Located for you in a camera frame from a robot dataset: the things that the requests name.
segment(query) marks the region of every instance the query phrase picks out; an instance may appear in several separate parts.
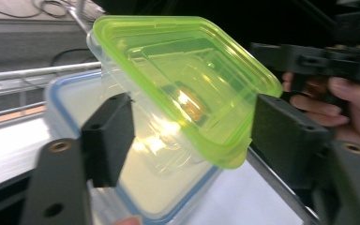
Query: cable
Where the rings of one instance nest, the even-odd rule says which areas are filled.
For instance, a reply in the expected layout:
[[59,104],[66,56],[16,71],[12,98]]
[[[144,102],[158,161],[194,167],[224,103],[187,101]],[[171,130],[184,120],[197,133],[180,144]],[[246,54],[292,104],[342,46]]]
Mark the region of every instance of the cable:
[[43,11],[39,10],[36,14],[29,15],[29,16],[16,16],[16,15],[8,14],[8,13],[3,12],[3,11],[0,11],[0,14],[3,14],[3,15],[5,15],[5,16],[9,16],[9,17],[13,17],[13,18],[25,19],[25,18],[33,18],[33,17],[36,17],[36,16],[42,14],[42,12],[43,12]]
[[81,64],[82,64],[82,63],[88,63],[88,62],[97,62],[97,61],[98,61],[98,60],[96,59],[95,56],[90,56],[90,57],[87,57],[87,58],[83,59],[83,60],[81,61]]
[[311,4],[308,0],[292,0],[297,6],[303,9],[309,16],[311,16],[317,23],[323,26],[327,31],[332,32],[336,26],[336,22],[323,13],[316,6]]
[[51,64],[50,64],[50,67],[53,67],[54,64],[65,54],[67,53],[73,53],[73,52],[78,52],[78,51],[88,51],[90,52],[89,49],[71,49],[71,50],[66,50],[66,51],[63,51],[63,52],[60,52],[59,54],[57,54],[51,61]]
[[[33,17],[39,16],[40,14],[44,13],[51,17],[61,19],[61,18],[65,18],[68,15],[68,11],[67,11],[68,6],[74,7],[74,5],[71,2],[66,1],[66,0],[42,0],[41,2],[39,2],[39,4],[37,4],[37,0],[31,0],[31,3],[32,3],[32,6],[37,9],[37,12],[35,14],[28,15],[28,16],[17,16],[17,15],[6,13],[4,11],[0,11],[0,14],[9,16],[12,18],[17,18],[17,19],[27,19],[27,18],[33,18]],[[46,9],[46,6],[48,6],[48,5],[60,7],[61,9],[63,9],[64,13],[62,13],[62,14],[51,13]],[[95,20],[94,18],[86,15],[85,13],[83,14],[83,16],[89,22],[93,22]]]
[[[37,6],[36,4],[36,0],[32,1],[32,5],[37,8],[39,11],[41,12],[44,12],[45,14],[51,16],[51,17],[54,17],[54,18],[57,18],[57,19],[61,19],[61,18],[65,18],[68,14],[67,12],[67,6],[65,6],[62,2],[59,2],[59,1],[56,1],[56,0],[43,0],[40,2],[39,6]],[[53,5],[53,6],[58,6],[60,7],[61,9],[64,10],[64,13],[63,14],[52,14],[51,12],[47,11],[45,9],[45,6],[46,5]]]

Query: container lid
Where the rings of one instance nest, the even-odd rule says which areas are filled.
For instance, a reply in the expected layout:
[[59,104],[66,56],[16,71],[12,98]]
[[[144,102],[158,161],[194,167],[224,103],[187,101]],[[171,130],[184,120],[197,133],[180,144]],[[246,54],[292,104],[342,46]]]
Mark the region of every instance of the container lid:
[[205,159],[221,168],[245,161],[257,95],[282,89],[242,46],[201,17],[105,16],[93,32]]

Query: human hand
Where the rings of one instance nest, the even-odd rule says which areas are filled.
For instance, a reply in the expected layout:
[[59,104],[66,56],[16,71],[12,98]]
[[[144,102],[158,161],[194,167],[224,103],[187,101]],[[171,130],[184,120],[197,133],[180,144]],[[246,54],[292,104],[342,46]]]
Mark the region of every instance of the human hand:
[[143,225],[143,223],[141,217],[126,217],[114,222],[113,225]]
[[[282,75],[283,89],[291,91],[293,74],[286,72]],[[327,90],[336,97],[349,102],[350,117],[341,114],[341,109],[329,103],[319,101],[320,96]],[[309,81],[304,90],[307,96],[295,95],[290,99],[291,104],[303,111],[307,117],[325,127],[337,127],[336,139],[360,144],[360,85],[348,80],[333,77],[326,79],[314,78]]]

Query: black machine part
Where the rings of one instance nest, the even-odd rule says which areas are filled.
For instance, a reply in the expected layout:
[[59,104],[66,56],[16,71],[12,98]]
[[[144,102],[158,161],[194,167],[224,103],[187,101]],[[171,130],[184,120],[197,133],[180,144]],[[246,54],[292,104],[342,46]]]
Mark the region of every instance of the black machine part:
[[107,99],[87,120],[80,139],[45,144],[33,170],[21,224],[92,224],[89,192],[115,187],[134,139],[131,99]]
[[254,149],[292,189],[310,192],[322,225],[360,224],[360,145],[332,134],[286,101],[258,95]]
[[337,76],[360,83],[360,47],[319,49],[251,43],[249,52],[268,68],[295,73],[294,92],[302,92],[306,80],[315,75]]
[[347,7],[360,8],[360,0],[337,0],[336,4]]

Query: clear container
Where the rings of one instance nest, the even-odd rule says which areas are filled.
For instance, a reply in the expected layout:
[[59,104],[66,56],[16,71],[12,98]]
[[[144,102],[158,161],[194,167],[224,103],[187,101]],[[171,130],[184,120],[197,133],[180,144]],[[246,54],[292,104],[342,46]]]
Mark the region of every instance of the clear container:
[[[102,77],[100,71],[84,72],[49,85],[44,117],[54,139],[79,138],[80,128],[101,105],[102,96],[124,92],[121,85],[112,82],[107,89],[102,83],[107,80]],[[138,118],[138,103],[132,107]],[[152,168],[153,162],[145,160],[137,144],[129,149],[118,186],[92,191],[97,224],[112,224],[129,215],[143,216],[145,225],[181,224],[222,170],[202,160],[162,175]]]
[[119,84],[138,103],[143,129],[133,146],[161,175],[204,160],[239,167],[257,94],[282,92],[267,68],[204,18],[106,16],[87,43],[106,90]]

